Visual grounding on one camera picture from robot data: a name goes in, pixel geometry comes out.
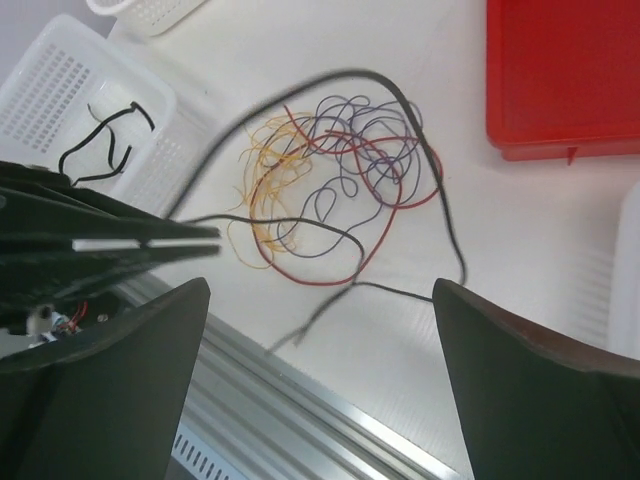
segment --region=black plastic part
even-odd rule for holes
[[[87,188],[55,188],[53,190],[69,201],[78,202],[83,208],[91,208],[97,212],[115,217],[158,221],[158,217],[155,215],[138,210],[126,203],[119,202]]]
[[[71,186],[71,180],[66,175],[60,175],[39,167],[26,167],[25,165],[3,161],[0,161],[0,178],[51,187]]]
[[[640,362],[450,281],[433,300],[476,480],[640,478]]]
[[[0,312],[84,300],[132,276],[216,255],[217,245],[0,255]]]
[[[0,178],[0,188],[6,188],[10,190],[15,190],[17,192],[25,193],[27,195],[33,195],[36,197],[40,197],[43,199],[52,200],[55,202],[64,203],[67,205],[71,205],[74,207],[80,207],[91,210],[93,207],[84,204],[69,195],[64,195],[56,191],[59,189],[63,192],[71,192],[73,189],[71,187],[45,187],[43,185],[38,185],[37,183],[28,183],[28,182],[20,182],[16,180],[7,180],[4,178]]]
[[[217,238],[216,228],[183,225],[155,217],[114,218],[85,208],[0,188],[0,241]]]
[[[193,280],[0,360],[1,478],[163,478],[208,303],[206,282]]]

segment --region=white plastic container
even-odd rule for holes
[[[144,35],[159,35],[182,20],[205,0],[87,0],[102,16],[114,16]]]
[[[114,164],[130,145],[122,174],[80,184],[147,212],[162,215],[198,159],[202,126],[187,117],[175,92],[155,74],[123,55],[69,16],[49,23],[0,89],[0,158],[58,171],[60,156],[93,131],[98,121],[139,103],[139,113],[112,123]],[[69,156],[72,179],[109,173],[110,134],[105,129]]]
[[[640,183],[622,205],[611,284],[608,350],[640,360]]]

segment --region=white tabletop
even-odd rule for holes
[[[578,339],[599,346],[606,341],[618,213],[640,178],[640,162],[581,159],[568,167],[565,161],[501,160],[485,134],[485,2],[210,0],[164,35],[142,41],[117,26],[111,40],[172,84],[208,119],[212,137],[259,100],[314,73],[357,66],[388,75],[424,113],[425,133],[445,164],[469,262],[468,287]],[[326,91],[341,88],[388,99],[366,82]],[[316,101],[312,95],[295,106],[312,109]],[[216,160],[184,218],[237,203],[237,159],[246,145],[242,134]],[[241,251],[255,259],[249,231],[233,228]],[[326,278],[342,263],[302,265],[299,273]],[[302,323],[329,294],[249,269],[230,248],[220,258],[158,275],[171,284],[204,276],[212,313],[265,346]],[[429,294],[438,277],[457,279],[458,270],[434,201],[398,217],[363,279]],[[431,306],[354,291],[302,346],[288,346],[281,355],[471,476]]]

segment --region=red container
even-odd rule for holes
[[[487,133],[506,160],[640,153],[640,0],[487,1]]]

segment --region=black wire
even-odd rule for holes
[[[87,108],[89,109],[89,113],[91,114],[91,116],[96,121],[98,121],[98,119],[94,115],[93,111],[91,110],[91,106],[87,105]],[[119,175],[123,171],[124,167],[126,166],[127,161],[129,160],[129,156],[131,155],[131,151],[133,150],[133,147],[131,145],[129,145],[127,147],[127,150],[125,151],[124,157],[122,158],[122,160],[120,161],[118,166],[116,168],[114,168],[113,167],[113,155],[114,155],[115,146],[116,146],[116,138],[115,138],[115,133],[113,132],[113,129],[109,126],[109,123],[113,122],[114,120],[117,120],[120,117],[123,117],[125,115],[129,115],[130,113],[134,113],[136,110],[139,111],[142,114],[142,116],[145,118],[145,120],[149,124],[149,128],[151,129],[151,131],[155,130],[156,125],[155,125],[155,123],[153,123],[153,120],[151,119],[151,117],[149,116],[147,111],[144,108],[142,108],[142,106],[139,103],[131,102],[129,108],[125,108],[123,110],[120,110],[119,112],[116,112],[113,115],[110,115],[109,117],[105,118],[103,121],[101,121],[99,123],[99,125],[84,140],[82,140],[75,147],[70,148],[69,150],[67,150],[66,152],[64,152],[60,156],[60,160],[58,161],[58,171],[60,172],[60,174],[64,175],[64,164],[67,161],[67,159],[69,158],[69,155],[71,155],[73,153],[76,153],[76,152],[82,150],[87,145],[89,145],[89,143],[91,143],[100,134],[100,132],[102,132],[102,130],[106,128],[106,129],[109,130],[109,133],[110,133],[109,156],[107,158],[107,162],[109,164],[109,167],[111,167],[112,171],[109,172],[109,173],[101,174],[101,175],[92,175],[92,176],[88,176],[88,177],[78,178],[73,183],[73,186],[76,186],[80,182],[92,182],[92,181],[96,181],[96,180],[106,180],[106,179],[109,179],[109,178],[112,178],[112,177],[115,177],[115,176]]]
[[[111,171],[109,173],[103,173],[101,175],[92,175],[92,176],[88,176],[88,177],[80,177],[75,182],[73,182],[72,186],[75,187],[80,182],[95,182],[96,180],[106,180],[108,178],[115,177],[116,175],[119,175],[120,172],[122,172],[122,170],[124,170],[124,167],[127,164],[127,161],[129,160],[129,157],[131,156],[131,150],[133,150],[133,147],[131,145],[129,145],[127,147],[127,150],[124,152],[124,157],[122,158],[122,161],[120,162],[120,164],[113,171]]]
[[[91,105],[89,105],[88,103],[87,109],[89,110],[89,114],[93,117],[93,119],[98,122],[98,124],[100,124],[100,119],[96,117],[96,115],[93,113],[93,110],[91,109]],[[115,170],[115,167],[113,166],[113,156],[115,155],[116,151],[116,134],[113,132],[113,128],[111,128],[109,125],[107,125],[106,128],[107,130],[109,130],[109,156],[107,157],[107,163],[109,164],[109,168],[111,168],[111,170]]]
[[[84,140],[82,140],[75,147],[70,148],[60,156],[60,160],[58,160],[58,172],[60,172],[61,175],[64,175],[64,164],[67,161],[67,158],[69,158],[69,155],[76,153],[89,145],[93,141],[93,139],[96,138],[100,134],[100,132],[102,132],[102,130],[104,130],[111,122],[117,120],[120,117],[124,117],[125,115],[129,115],[135,110],[136,109],[134,107],[125,108],[124,110],[120,110],[119,112],[110,115],[102,122],[100,122],[100,124],[96,128],[94,128],[93,131],[89,135],[87,135]]]
[[[443,178],[440,175],[440,172],[438,171],[438,164],[437,164],[437,162],[435,160],[435,157],[433,155],[433,150],[431,149],[431,146],[429,145],[429,142],[427,141],[427,139],[426,139],[426,137],[424,135],[424,132],[422,131],[422,128],[420,126],[420,122],[419,122],[418,118],[416,117],[416,115],[415,115],[415,113],[414,113],[414,111],[413,111],[413,109],[411,107],[411,103],[405,97],[405,95],[402,93],[400,88],[395,83],[393,83],[390,79],[385,77],[384,75],[382,75],[380,73],[377,73],[377,72],[374,72],[374,71],[371,71],[371,70],[345,69],[345,70],[337,70],[337,71],[333,71],[333,72],[329,72],[329,73],[324,73],[324,74],[318,75],[318,76],[316,76],[316,77],[314,77],[314,78],[312,78],[312,79],[310,79],[310,80],[308,80],[306,82],[298,84],[297,86],[289,89],[286,92],[283,92],[283,93],[281,93],[279,95],[276,95],[276,96],[272,97],[271,99],[269,99],[266,102],[262,103],[258,107],[256,107],[256,108],[252,109],[251,111],[249,111],[242,118],[236,120],[211,144],[211,146],[207,150],[206,154],[202,157],[202,159],[200,160],[200,163],[198,164],[198,166],[194,170],[193,174],[191,175],[191,177],[187,181],[184,189],[182,190],[182,192],[180,192],[180,194],[178,195],[176,200],[173,202],[173,204],[169,208],[169,213],[167,214],[167,218],[172,218],[178,212],[180,207],[183,205],[184,201],[187,199],[187,197],[191,193],[191,190],[193,190],[193,188],[199,183],[203,172],[211,164],[211,162],[214,160],[214,158],[218,154],[218,152],[222,149],[222,147],[225,145],[225,143],[236,134],[237,131],[242,129],[242,127],[246,123],[254,120],[257,117],[259,117],[260,115],[262,115],[266,111],[270,110],[271,108],[273,108],[273,107],[275,107],[277,105],[280,105],[281,103],[283,103],[283,102],[285,102],[287,100],[291,100],[292,98],[295,98],[298,95],[300,95],[302,93],[305,93],[305,92],[307,92],[309,90],[312,90],[312,89],[314,89],[314,88],[316,88],[316,87],[318,87],[320,85],[323,85],[323,84],[329,83],[329,82],[333,82],[333,81],[336,81],[336,80],[348,79],[348,78],[367,79],[367,80],[371,80],[371,81],[373,81],[375,83],[378,83],[379,85],[382,85],[383,87],[385,87],[395,97],[395,99],[398,101],[398,104],[400,105],[400,107],[404,111],[404,114],[407,116],[407,119],[409,120],[409,124],[411,125],[411,127],[413,128],[416,136],[418,137],[418,141],[420,143],[420,146],[422,147],[422,150],[424,151],[424,154],[427,157],[427,161],[429,162],[429,167],[431,168],[431,172],[432,172],[432,174],[433,174],[433,176],[434,176],[434,178],[436,180],[438,191],[440,192],[440,203],[441,203],[441,206],[442,206],[442,213],[444,215],[444,221],[445,221],[445,226],[446,226],[446,229],[447,229],[447,234],[449,236],[449,241],[450,241],[451,246],[453,248],[453,251],[454,251],[454,253],[456,255],[458,263],[460,265],[460,284],[464,285],[466,283],[466,281],[467,281],[467,263],[466,263],[466,261],[464,259],[464,255],[462,253],[462,250],[461,250],[460,245],[458,243],[458,239],[456,237],[455,229],[454,229],[454,226],[453,226],[453,218],[452,218],[452,215],[451,215],[451,209],[449,207],[449,200],[448,200],[448,197],[447,197],[446,190],[444,188],[444,181],[443,181]],[[356,243],[356,245],[358,245],[358,248],[362,247],[362,244],[358,241],[358,239],[353,237],[353,235],[348,234],[347,232],[343,232],[343,231],[341,231],[341,230],[339,230],[337,228],[331,227],[330,225],[325,225],[325,224],[322,224],[322,223],[319,223],[319,222],[314,222],[313,220],[303,219],[303,218],[279,219],[279,220],[278,219],[275,219],[275,220],[253,220],[253,219],[250,219],[250,218],[243,218],[243,217],[237,217],[235,215],[224,215],[223,214],[223,215],[209,215],[207,217],[201,217],[199,219],[192,220],[191,223],[205,221],[205,220],[215,220],[215,219],[234,220],[234,221],[248,223],[248,224],[268,224],[268,223],[279,223],[279,222],[282,222],[282,221],[289,221],[289,222],[299,221],[299,222],[302,222],[302,223],[308,223],[310,225],[314,225],[314,226],[316,226],[318,228],[323,228],[325,230],[329,230],[329,231],[334,232],[334,233],[338,233],[340,235],[344,235],[346,238],[348,238],[352,242]],[[360,265],[364,261],[363,260],[364,259],[364,248],[361,248],[361,253],[362,253],[363,256],[361,258]],[[316,308],[316,310],[314,311],[313,315],[311,316],[311,318],[305,323],[304,326],[296,329],[295,331],[291,332],[287,336],[283,337],[269,351],[271,353],[273,353],[274,351],[276,351],[278,348],[280,348],[282,345],[284,345],[286,342],[288,342],[291,339],[296,339],[297,343],[301,342],[304,339],[304,336],[309,332],[311,327],[322,316],[322,314],[325,313],[335,302],[337,302],[342,297],[344,297],[347,293],[349,293],[351,291],[351,289],[353,289],[356,286],[374,287],[374,288],[385,290],[387,292],[396,293],[398,295],[403,295],[403,296],[406,296],[406,297],[415,298],[415,299],[426,301],[426,302],[432,302],[431,298],[422,297],[421,295],[417,295],[415,293],[406,292],[406,291],[403,291],[403,290],[398,290],[398,289],[395,289],[395,288],[387,287],[385,285],[380,285],[380,284],[372,283],[372,282],[358,282],[357,281],[357,273],[356,273],[356,275],[354,275],[352,283],[350,283],[349,285],[347,285],[343,289],[339,290],[338,292],[336,292],[335,294],[330,296],[320,306],[318,306]]]
[[[147,120],[149,128],[151,128],[151,131],[153,132],[156,129],[156,124],[153,123],[153,120],[151,120],[151,116],[147,113],[147,111],[142,108],[142,106],[138,102],[131,102],[131,107],[134,110],[138,110],[142,114],[142,116]]]

